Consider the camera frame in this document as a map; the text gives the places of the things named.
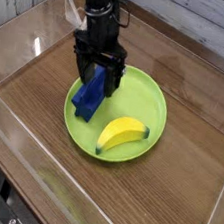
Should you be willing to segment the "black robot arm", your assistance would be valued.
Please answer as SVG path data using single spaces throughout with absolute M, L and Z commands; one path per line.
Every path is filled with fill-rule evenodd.
M 104 96 L 110 97 L 120 86 L 127 51 L 119 43 L 119 30 L 130 22 L 120 22 L 122 0 L 85 0 L 86 28 L 74 31 L 77 67 L 87 84 L 94 77 L 94 65 L 105 69 Z

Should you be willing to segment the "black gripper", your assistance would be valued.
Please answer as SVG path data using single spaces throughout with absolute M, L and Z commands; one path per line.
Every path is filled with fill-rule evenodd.
M 120 86 L 127 57 L 126 49 L 118 41 L 119 30 L 130 23 L 120 22 L 120 9 L 116 6 L 99 9 L 87 7 L 85 14 L 86 30 L 76 29 L 73 34 L 80 79 L 87 84 L 94 78 L 95 63 L 107 67 L 103 87 L 104 96 L 110 98 Z

